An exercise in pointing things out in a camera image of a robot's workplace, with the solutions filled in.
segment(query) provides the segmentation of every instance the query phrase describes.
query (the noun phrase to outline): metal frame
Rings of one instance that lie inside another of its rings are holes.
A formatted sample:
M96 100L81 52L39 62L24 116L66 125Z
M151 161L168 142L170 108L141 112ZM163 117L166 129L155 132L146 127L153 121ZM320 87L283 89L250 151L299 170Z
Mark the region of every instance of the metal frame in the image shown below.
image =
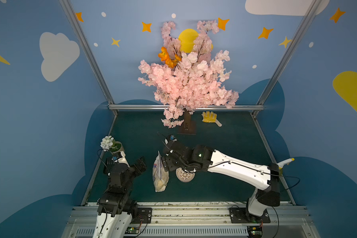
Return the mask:
M169 105L142 105L142 104L110 104L110 110L164 110ZM208 107L197 108L198 111L216 110L216 111L261 111L264 109L263 105L235 105L233 108L226 108L226 106L210 105Z
M69 22L71 24L71 27L73 28L75 35L78 38L78 41L80 42L82 49L87 57L87 60L89 61L91 68L95 74L95 77L98 80L98 83L100 85L100 88L102 88L103 93L105 94L105 97L108 101L109 104L114 104L114 99L111 96L111 93L108 89L108 86L105 82L105 79L102 75L102 72L99 69L99 65L97 61L95 60L94 54L92 53L89 43L86 39L85 34L83 33L82 27L78 22L77 16L75 14L73 5L71 4L70 0L59 0L62 8L69 19Z
M138 204L139 207L152 207L151 224L148 224L145 234L141 234L140 236L177 236L177 231L172 232L173 228L177 228L177 230L182 228L204 230L220 228L226 232L220 232L217 236L233 236L227 231L228 229L260 225L231 223L229 208L235 205L245 207L245 204L242 202L139 202ZM79 234L77 235L77 231L83 228L86 230L95 228L98 206L95 203L89 203L88 205L94 206L78 206L73 208L62 238L81 237ZM313 219L305 206L292 206L289 202L281 202L281 205L275 209L280 220L280 226L297 226L305 232L307 237L319 238ZM269 207L267 212L271 223L264 224L264 226L277 226L277 217L274 209ZM164 232L167 229L171 229L171 233ZM190 236L209 235L206 231L195 233L187 230L187 232L186 235ZM243 234L239 233L235 234L235 236L241 237Z
M264 134L263 131L262 131L262 128L260 128L260 125L259 125L259 123L258 123L258 120L257 120L252 114L251 114L251 117L252 117L252 120L254 121L254 124L255 124L255 126L256 126L258 132L259 132L260 138L262 139L263 144L265 145L265 148L266 148L266 150L267 150L267 153L268 153L268 155L270 156L271 162L273 162L273 163L276 164L277 161L276 161L276 159L275 159L275 157L274 157L274 154L272 153L272 151L271 151L271 149L270 149L270 146L268 145L268 142L267 142L267 140L266 140L265 134ZM295 200L294 200L294 197L292 196L291 191L288 189L288 185L287 185L287 182L286 182L286 180L284 179L284 177L280 177L280 181L282 182L283 187L284 187L285 189L287 189L286 191L287 191L287 193L288 193L288 196L290 197L290 200L291 200L292 204L293 204L293 205L296 205L296 202L295 202Z
M108 136L111 134L112 128L114 127L116 116L117 116L117 113L116 113L116 111L114 111L114 120L112 121L111 127L109 128ZM94 184L95 177L97 176L99 166L101 163L101 159L103 158L104 154L105 154L105 152L104 152L104 150L102 150L102 152L100 153L100 158L98 158L97 165L95 166L94 172L91 175L89 185L87 186L86 192L85 192L83 199L81 201L81 206L84 206L86 204L87 199L89 198L92 185Z
M276 67L274 74L268 81L266 88L263 90L262 95L260 96L257 105L263 105L266 99L268 98L268 95L271 93L271 90L274 88L276 82L278 81L280 75L286 68L288 62L290 61L292 55L294 54L297 46L299 45L301 39L305 35L305 32L308 30L309 26L311 25L313 19L316 16L316 11L320 5L322 0L313 0L311 5L309 6L305 16L303 17L303 20L300 22L300 25L298 29L296 30L294 36L292 37L292 40L290 42L290 45L287 47L286 51L284 52L278 66ZM252 115L254 117L257 116L259 111L255 110L253 111Z

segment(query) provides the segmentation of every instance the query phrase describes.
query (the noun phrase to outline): orange flower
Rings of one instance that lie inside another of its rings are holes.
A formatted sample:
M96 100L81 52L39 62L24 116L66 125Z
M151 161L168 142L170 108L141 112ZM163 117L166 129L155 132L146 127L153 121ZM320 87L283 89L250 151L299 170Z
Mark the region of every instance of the orange flower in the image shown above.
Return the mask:
M179 61L181 61L181 57L179 57L178 55L175 55L175 59L171 60L171 58L169 57L167 48L165 48L165 47L161 48L161 53L158 54L158 56L162 62L165 62L165 64L168 65L168 67L172 68L172 69L174 67L176 67L176 65Z

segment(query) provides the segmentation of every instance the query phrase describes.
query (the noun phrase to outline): green floor mat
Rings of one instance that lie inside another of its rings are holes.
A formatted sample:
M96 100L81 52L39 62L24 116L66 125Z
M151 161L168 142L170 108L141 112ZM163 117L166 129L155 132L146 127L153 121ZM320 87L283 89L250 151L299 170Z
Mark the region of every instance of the green floor mat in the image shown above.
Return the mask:
M157 152L162 152L162 136L174 134L184 145L194 147L203 144L231 157L255 164L270 164L271 160L249 112L218 112L222 123L202 122L201 112L195 112L192 119L197 124L196 135L177 134L178 128L164 127L162 112L119 112L111 135L122 142L129 164L141 156L145 157L147 171L135 178L131 198L139 202L219 202L247 201L254 187L246 182L223 174L198 172L188 183L181 182L174 171L169 174L168 185L163 192L155 192L152 182L152 167ZM96 202L103 194L107 177L100 165L88 202ZM286 192L281 201L289 201Z

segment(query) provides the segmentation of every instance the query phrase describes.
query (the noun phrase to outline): white cloud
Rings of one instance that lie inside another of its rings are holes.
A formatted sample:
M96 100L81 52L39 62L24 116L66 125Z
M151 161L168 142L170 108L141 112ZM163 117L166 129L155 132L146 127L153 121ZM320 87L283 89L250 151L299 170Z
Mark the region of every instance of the white cloud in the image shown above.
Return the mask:
M49 82L58 79L80 56L78 44L62 33L42 33L39 38L39 49L44 58L41 72Z
M255 15L304 16L312 0L246 0L245 8ZM322 0L316 14L322 12L329 0Z

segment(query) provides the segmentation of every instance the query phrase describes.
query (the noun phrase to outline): potted plant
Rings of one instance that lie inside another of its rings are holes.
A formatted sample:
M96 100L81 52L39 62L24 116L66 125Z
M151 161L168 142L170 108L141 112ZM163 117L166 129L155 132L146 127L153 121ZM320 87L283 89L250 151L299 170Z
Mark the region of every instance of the potted plant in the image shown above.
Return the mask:
M112 136L105 136L100 142L100 147L102 147L104 151L110 151L111 154L115 154L119 151L124 151L122 143L119 141L115 141L114 137Z

